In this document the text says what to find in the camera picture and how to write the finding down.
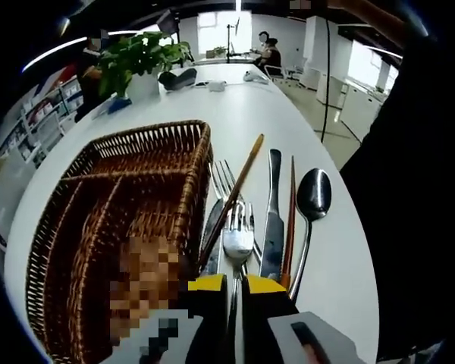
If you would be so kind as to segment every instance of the floor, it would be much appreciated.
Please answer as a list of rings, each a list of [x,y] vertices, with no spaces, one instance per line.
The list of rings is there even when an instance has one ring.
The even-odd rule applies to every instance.
[[[275,80],[275,83],[300,110],[300,113],[312,126],[318,137],[321,137],[324,126],[325,105],[317,100],[316,91],[298,86],[298,82],[295,80]],[[336,167],[340,170],[359,148],[360,142],[344,124],[339,122],[339,114],[339,109],[328,108],[324,145],[334,160]]]

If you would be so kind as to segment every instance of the ceiling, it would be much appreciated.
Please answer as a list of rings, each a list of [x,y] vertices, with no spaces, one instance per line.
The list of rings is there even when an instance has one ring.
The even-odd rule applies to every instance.
[[[389,2],[392,3],[390,0],[373,0],[373,2],[389,12],[395,12],[393,7],[388,5]],[[180,19],[195,17],[198,13],[206,11],[235,9],[235,0],[199,0],[194,2],[186,2],[185,0],[150,0],[149,2],[145,0],[95,0],[83,9],[81,9],[83,3],[78,0],[62,0],[60,4],[62,4],[60,8],[50,9],[49,2],[46,9],[49,11],[48,17],[43,15],[40,22],[30,21],[26,23],[28,28],[24,31],[29,31],[31,34],[29,39],[33,39],[33,42],[22,43],[15,50],[17,56],[14,59],[17,62],[15,70],[19,73],[20,69],[37,55],[69,40],[85,36],[94,29],[102,28],[109,31],[141,29],[155,23],[157,18],[169,8]],[[291,11],[288,0],[243,0],[242,6],[243,10],[250,10],[253,14],[292,17],[301,21],[305,21],[306,18],[314,15],[312,11]],[[69,27],[62,36],[59,36],[58,20],[64,14],[75,12],[75,15],[69,16],[71,21]],[[325,17],[337,24],[361,23],[359,19],[342,10],[329,9]],[[395,44],[385,39],[373,28],[341,27],[339,29],[339,34],[349,39],[355,39],[363,44],[387,49],[397,54],[401,53]],[[24,72],[20,76],[20,82],[14,82],[14,99],[18,99],[36,85],[38,80],[70,64],[81,48],[83,48],[83,44],[67,47]],[[385,55],[384,60],[395,66],[399,65],[397,58]]]

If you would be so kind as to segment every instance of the butter knife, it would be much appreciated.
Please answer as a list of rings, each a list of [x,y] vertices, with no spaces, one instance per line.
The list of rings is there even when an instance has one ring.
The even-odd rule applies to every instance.
[[[270,149],[270,193],[265,228],[265,245],[259,275],[279,282],[283,258],[284,223],[278,211],[278,184],[280,182],[281,152]]]

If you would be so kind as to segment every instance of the green leaves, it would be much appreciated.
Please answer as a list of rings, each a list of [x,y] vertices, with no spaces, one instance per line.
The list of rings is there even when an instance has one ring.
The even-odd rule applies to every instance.
[[[190,57],[188,42],[160,45],[168,36],[160,32],[145,32],[130,38],[122,37],[106,49],[100,59],[99,68],[102,79],[100,94],[111,95],[116,92],[124,97],[128,84],[134,74],[151,74],[155,69],[169,71],[173,64],[186,61]]]

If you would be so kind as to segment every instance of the white plant pot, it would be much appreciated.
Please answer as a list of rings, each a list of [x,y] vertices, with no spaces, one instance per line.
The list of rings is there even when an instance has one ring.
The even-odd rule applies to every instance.
[[[160,94],[157,76],[158,72],[155,71],[152,74],[145,72],[143,76],[133,75],[127,87],[127,96],[133,104]]]

